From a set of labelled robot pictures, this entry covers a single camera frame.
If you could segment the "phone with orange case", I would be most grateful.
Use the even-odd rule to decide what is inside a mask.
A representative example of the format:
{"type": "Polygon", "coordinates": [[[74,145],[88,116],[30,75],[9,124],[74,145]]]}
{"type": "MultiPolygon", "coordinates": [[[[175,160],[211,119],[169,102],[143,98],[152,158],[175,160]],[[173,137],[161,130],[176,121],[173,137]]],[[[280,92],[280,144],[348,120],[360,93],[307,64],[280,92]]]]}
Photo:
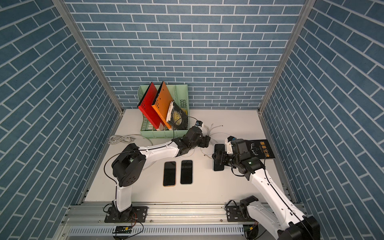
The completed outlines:
{"type": "Polygon", "coordinates": [[[163,186],[171,187],[176,184],[176,162],[165,162],[163,186]]]}

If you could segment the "phone with green case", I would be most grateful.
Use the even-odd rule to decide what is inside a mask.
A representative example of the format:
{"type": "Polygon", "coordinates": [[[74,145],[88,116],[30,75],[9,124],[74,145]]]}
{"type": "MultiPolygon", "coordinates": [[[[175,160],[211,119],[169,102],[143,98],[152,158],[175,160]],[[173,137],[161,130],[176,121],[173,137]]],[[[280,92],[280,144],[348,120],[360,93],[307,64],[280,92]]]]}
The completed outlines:
{"type": "Polygon", "coordinates": [[[215,172],[223,171],[225,169],[226,151],[224,144],[215,144],[213,158],[213,170],[215,172]]]}

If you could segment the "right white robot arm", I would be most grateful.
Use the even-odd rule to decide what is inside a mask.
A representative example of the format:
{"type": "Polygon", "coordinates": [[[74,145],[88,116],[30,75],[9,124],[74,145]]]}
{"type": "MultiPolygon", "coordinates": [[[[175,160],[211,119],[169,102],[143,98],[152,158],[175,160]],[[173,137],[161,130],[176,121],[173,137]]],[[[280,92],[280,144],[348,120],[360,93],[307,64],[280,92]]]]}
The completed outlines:
{"type": "Polygon", "coordinates": [[[271,208],[271,211],[266,210],[258,198],[249,196],[241,200],[242,217],[259,222],[276,240],[320,239],[318,221],[313,216],[307,217],[279,189],[259,156],[254,143],[234,137],[228,137],[212,155],[216,164],[236,168],[258,189],[271,208]]]}

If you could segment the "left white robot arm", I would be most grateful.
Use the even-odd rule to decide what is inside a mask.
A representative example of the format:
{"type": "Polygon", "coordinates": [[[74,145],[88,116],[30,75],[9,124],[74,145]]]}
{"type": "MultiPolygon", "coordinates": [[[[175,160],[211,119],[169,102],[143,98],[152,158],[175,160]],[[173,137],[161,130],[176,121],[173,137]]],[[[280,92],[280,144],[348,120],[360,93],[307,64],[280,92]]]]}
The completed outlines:
{"type": "Polygon", "coordinates": [[[114,209],[123,213],[132,208],[132,185],[144,168],[158,160],[183,156],[195,148],[207,148],[210,140],[211,137],[203,135],[201,128],[193,126],[182,137],[164,144],[150,147],[129,144],[112,162],[112,180],[116,182],[114,209]]]}

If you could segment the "black phone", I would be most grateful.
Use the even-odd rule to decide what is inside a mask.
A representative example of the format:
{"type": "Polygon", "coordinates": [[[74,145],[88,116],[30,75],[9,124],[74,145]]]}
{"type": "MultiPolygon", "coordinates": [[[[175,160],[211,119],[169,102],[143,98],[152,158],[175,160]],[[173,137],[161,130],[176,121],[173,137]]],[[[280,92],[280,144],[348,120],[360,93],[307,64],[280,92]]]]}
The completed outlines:
{"type": "Polygon", "coordinates": [[[183,160],[181,165],[181,184],[190,185],[193,183],[193,161],[183,160]]]}

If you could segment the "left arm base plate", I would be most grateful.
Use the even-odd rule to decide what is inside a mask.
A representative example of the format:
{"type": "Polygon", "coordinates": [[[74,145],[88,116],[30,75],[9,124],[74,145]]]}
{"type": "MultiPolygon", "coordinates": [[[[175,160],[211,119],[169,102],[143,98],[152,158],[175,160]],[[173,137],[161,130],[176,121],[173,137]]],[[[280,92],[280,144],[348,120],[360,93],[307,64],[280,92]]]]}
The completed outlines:
{"type": "Polygon", "coordinates": [[[105,223],[144,223],[146,221],[148,207],[129,207],[119,212],[115,206],[108,208],[105,223]]]}

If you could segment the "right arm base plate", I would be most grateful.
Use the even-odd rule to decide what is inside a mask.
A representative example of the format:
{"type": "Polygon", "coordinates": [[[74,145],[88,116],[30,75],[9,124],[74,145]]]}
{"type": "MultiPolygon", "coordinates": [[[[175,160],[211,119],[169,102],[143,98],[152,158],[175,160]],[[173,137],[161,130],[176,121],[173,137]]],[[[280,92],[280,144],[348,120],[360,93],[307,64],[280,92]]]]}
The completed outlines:
{"type": "Polygon", "coordinates": [[[228,222],[261,222],[267,218],[261,214],[255,206],[249,205],[246,207],[229,205],[224,207],[228,222]]]}

